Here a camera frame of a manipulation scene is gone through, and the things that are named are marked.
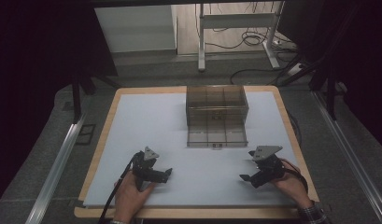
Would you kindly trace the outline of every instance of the table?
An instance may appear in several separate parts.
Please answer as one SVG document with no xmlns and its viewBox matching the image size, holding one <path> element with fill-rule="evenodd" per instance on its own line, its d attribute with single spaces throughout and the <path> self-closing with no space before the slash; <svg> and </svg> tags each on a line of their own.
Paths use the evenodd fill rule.
<svg viewBox="0 0 382 224">
<path fill-rule="evenodd" d="M 308 173 L 304 157 L 297 143 L 295 134 L 290 125 L 290 120 L 287 115 L 285 106 L 280 97 L 278 89 L 273 86 L 246 86 L 245 91 L 271 91 L 275 96 L 279 113 L 283 119 L 285 129 L 289 136 L 290 144 L 293 153 L 296 157 L 302 174 L 309 184 L 309 197 L 318 202 L 318 195 L 314 188 L 310 174 Z M 159 94 L 159 93 L 185 93 L 186 87 L 163 87 L 163 88 L 129 88 L 119 89 L 114 97 L 111 108 L 106 118 L 106 124 L 100 136 L 97 148 L 95 150 L 89 172 L 85 178 L 85 182 L 78 199 L 84 201 L 88 192 L 89 186 L 97 170 L 98 163 L 101 159 L 105 148 L 107 136 L 112 125 L 112 121 L 117 111 L 117 105 L 122 94 Z M 102 208 L 75 208 L 77 217 L 100 217 Z M 108 209 L 106 216 L 113 217 L 114 209 Z M 137 218 L 297 218 L 297 210 L 295 207 L 159 207 L 159 208 L 143 208 L 136 215 Z"/>
</svg>

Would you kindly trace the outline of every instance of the black curtain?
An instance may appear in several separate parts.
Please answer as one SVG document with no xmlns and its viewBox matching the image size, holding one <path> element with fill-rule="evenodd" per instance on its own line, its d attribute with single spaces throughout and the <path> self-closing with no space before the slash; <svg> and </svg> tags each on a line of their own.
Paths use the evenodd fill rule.
<svg viewBox="0 0 382 224">
<path fill-rule="evenodd" d="M 92 7 L 0 1 L 0 197 L 49 119 L 55 93 L 86 71 L 117 74 Z"/>
</svg>

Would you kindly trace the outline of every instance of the cable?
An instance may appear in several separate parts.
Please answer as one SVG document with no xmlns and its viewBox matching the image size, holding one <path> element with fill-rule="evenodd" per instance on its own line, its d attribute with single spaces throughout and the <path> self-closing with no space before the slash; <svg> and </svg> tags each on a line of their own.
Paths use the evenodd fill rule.
<svg viewBox="0 0 382 224">
<path fill-rule="evenodd" d="M 298 174 L 300 174 L 300 172 L 296 169 L 296 167 L 294 165 L 292 165 L 290 162 L 288 162 L 286 160 L 281 160 L 281 161 L 284 161 L 286 164 L 288 164 L 290 167 L 292 167 Z"/>
<path fill-rule="evenodd" d="M 281 69 L 281 72 L 277 75 L 277 77 L 275 79 L 273 79 L 272 81 L 270 81 L 269 83 L 267 83 L 266 85 L 273 85 L 273 86 L 277 86 L 277 82 L 278 80 L 283 77 L 284 75 L 286 75 L 288 73 L 288 71 L 295 65 L 297 64 L 300 60 L 302 59 L 302 55 L 297 53 L 295 57 L 293 57 L 293 59 L 287 64 L 287 66 L 283 69 Z"/>
<path fill-rule="evenodd" d="M 298 143 L 299 145 L 302 144 L 302 134 L 301 134 L 301 129 L 299 128 L 299 124 L 298 124 L 298 119 L 296 119 L 290 112 L 288 109 L 287 110 L 287 114 L 289 115 L 290 117 L 290 123 L 291 123 L 291 126 L 292 126 L 292 129 L 295 130 L 295 136 L 298 140 Z"/>
<path fill-rule="evenodd" d="M 103 212 L 100 216 L 100 219 L 98 220 L 98 223 L 99 224 L 103 224 L 104 223 L 104 220 L 106 218 L 106 210 L 108 210 L 108 207 L 109 205 L 111 204 L 111 201 L 112 199 L 114 198 L 116 192 L 118 191 L 118 188 L 121 184 L 121 181 L 123 181 L 123 178 L 127 175 L 127 173 L 129 172 L 130 170 L 130 166 L 132 165 L 133 163 L 133 160 L 134 158 L 138 155 L 138 153 L 135 153 L 132 157 L 132 159 L 130 160 L 129 164 L 127 164 L 126 168 L 124 169 L 123 173 L 121 174 L 117 184 L 115 185 L 115 188 L 112 190 L 111 194 L 109 195 L 108 197 L 108 200 L 106 201 L 106 205 L 104 206 L 104 209 L 103 209 Z"/>
<path fill-rule="evenodd" d="M 233 83 L 233 78 L 238 75 L 239 73 L 242 73 L 242 72 L 277 72 L 277 71 L 281 71 L 281 70 L 284 70 L 285 68 L 281 68 L 281 69 L 276 69 L 276 70 L 264 70 L 264 69 L 256 69 L 256 68 L 249 68 L 249 69 L 243 69 L 243 70 L 239 70 L 235 73 L 233 73 L 230 77 L 230 81 L 231 81 L 231 84 L 234 85 Z"/>
<path fill-rule="evenodd" d="M 194 18 L 195 18 L 195 25 L 196 25 L 196 32 L 197 32 L 197 35 L 200 37 L 200 33 L 199 33 L 199 27 L 197 25 L 197 10 L 196 10 L 196 4 L 194 5 Z M 224 28 L 222 30 L 214 30 L 214 32 L 222 32 L 222 31 L 225 31 L 225 30 L 228 30 L 228 28 Z M 240 45 L 242 45 L 243 43 L 245 43 L 246 45 L 248 46 L 257 46 L 257 45 L 260 45 L 267 37 L 267 34 L 269 32 L 269 29 L 266 30 L 266 34 L 264 35 L 261 35 L 259 34 L 258 32 L 252 32 L 252 31 L 249 31 L 249 28 L 247 28 L 247 30 L 242 34 L 242 40 L 240 43 L 238 43 L 237 45 L 235 46 L 232 46 L 232 47 L 225 47 L 225 46 L 221 46 L 221 45 L 218 45 L 218 44 L 214 44 L 214 43 L 206 43 L 205 42 L 205 45 L 211 45 L 211 46 L 215 46 L 215 47 L 218 47 L 218 48 L 222 48 L 222 49 L 235 49 L 235 48 L 238 48 Z M 257 40 L 256 43 L 251 43 L 250 41 L 248 41 L 248 39 L 255 39 Z"/>
</svg>

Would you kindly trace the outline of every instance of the wall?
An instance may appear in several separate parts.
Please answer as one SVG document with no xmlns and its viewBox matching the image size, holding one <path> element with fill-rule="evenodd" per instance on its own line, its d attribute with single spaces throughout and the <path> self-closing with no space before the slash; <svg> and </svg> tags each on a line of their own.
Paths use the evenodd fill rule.
<svg viewBox="0 0 382 224">
<path fill-rule="evenodd" d="M 171 6 L 104 7 L 95 13 L 111 52 L 177 48 Z"/>
</svg>

